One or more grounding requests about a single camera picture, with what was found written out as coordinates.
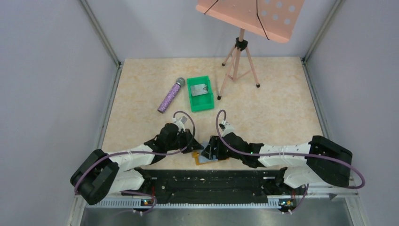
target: tripod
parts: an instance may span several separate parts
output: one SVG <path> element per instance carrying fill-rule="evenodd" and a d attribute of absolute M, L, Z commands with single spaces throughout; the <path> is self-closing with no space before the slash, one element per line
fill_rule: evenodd
<path fill-rule="evenodd" d="M 222 99 L 222 93 L 224 88 L 226 87 L 227 79 L 230 78 L 233 81 L 237 81 L 238 79 L 242 78 L 244 75 L 250 73 L 252 71 L 252 74 L 254 75 L 255 82 L 256 82 L 256 87 L 260 87 L 261 85 L 259 84 L 258 77 L 256 76 L 254 64 L 252 63 L 252 58 L 251 54 L 249 53 L 248 49 L 248 41 L 244 40 L 244 29 L 240 29 L 239 31 L 239 37 L 236 38 L 236 44 L 234 44 L 233 48 L 230 50 L 230 53 L 226 57 L 226 59 L 223 61 L 222 66 L 225 66 L 227 63 L 227 60 L 231 57 L 231 64 L 227 68 L 227 73 L 226 76 L 224 77 L 223 85 L 222 88 L 220 89 L 219 95 L 217 96 L 217 99 L 220 100 Z M 241 57 L 241 51 L 245 50 L 247 52 L 247 57 L 249 60 L 249 64 L 251 65 L 251 69 L 244 74 L 240 75 L 237 77 L 237 72 L 238 72 L 238 65 L 239 65 L 239 58 Z M 231 68 L 234 67 L 233 71 L 233 76 L 230 75 Z"/>

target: white wall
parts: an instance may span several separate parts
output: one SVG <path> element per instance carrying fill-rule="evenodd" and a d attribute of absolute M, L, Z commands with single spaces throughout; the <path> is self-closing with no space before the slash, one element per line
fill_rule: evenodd
<path fill-rule="evenodd" d="M 347 0 L 309 65 L 332 138 L 353 151 L 371 225 L 398 225 L 399 1 Z"/>
<path fill-rule="evenodd" d="M 0 225 L 65 225 L 116 68 L 76 0 L 0 1 Z"/>
<path fill-rule="evenodd" d="M 196 0 L 88 2 L 119 59 L 224 57 L 239 34 L 239 28 L 196 11 Z M 247 32 L 251 55 L 303 57 L 334 3 L 305 0 L 287 44 Z"/>

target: music stand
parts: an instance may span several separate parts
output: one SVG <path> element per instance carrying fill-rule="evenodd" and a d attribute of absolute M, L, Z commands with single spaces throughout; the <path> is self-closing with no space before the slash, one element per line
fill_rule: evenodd
<path fill-rule="evenodd" d="M 266 37 L 268 40 L 286 43 L 291 38 L 303 2 L 304 0 L 198 0 L 196 9 L 199 12 L 240 28 L 236 43 L 222 63 L 222 66 L 225 66 L 231 57 L 231 64 L 227 68 L 218 100 L 222 98 L 228 78 L 236 81 L 252 71 L 256 87 L 260 87 L 249 53 L 248 41 L 244 40 L 245 30 Z M 251 69 L 237 77 L 239 59 L 243 50 L 247 52 Z M 233 76 L 231 76 L 230 71 L 233 67 Z"/>

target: green tray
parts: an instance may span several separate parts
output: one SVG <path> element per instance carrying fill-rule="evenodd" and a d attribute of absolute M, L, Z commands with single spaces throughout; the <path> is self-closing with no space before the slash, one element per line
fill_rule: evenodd
<path fill-rule="evenodd" d="M 191 95 L 191 86 L 200 84 L 206 84 L 208 86 L 208 93 L 193 97 Z M 209 110 L 215 107 L 211 82 L 208 76 L 187 79 L 187 87 L 192 112 Z"/>

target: microphone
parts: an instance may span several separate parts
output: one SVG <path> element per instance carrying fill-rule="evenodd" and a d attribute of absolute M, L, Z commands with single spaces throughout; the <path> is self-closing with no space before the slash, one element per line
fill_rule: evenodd
<path fill-rule="evenodd" d="M 176 97 L 177 93 L 179 92 L 180 88 L 185 85 L 184 78 L 176 79 L 176 83 L 172 86 L 172 89 L 168 92 L 165 99 L 162 101 L 158 111 L 164 113 L 169 105 L 172 103 L 172 100 Z"/>

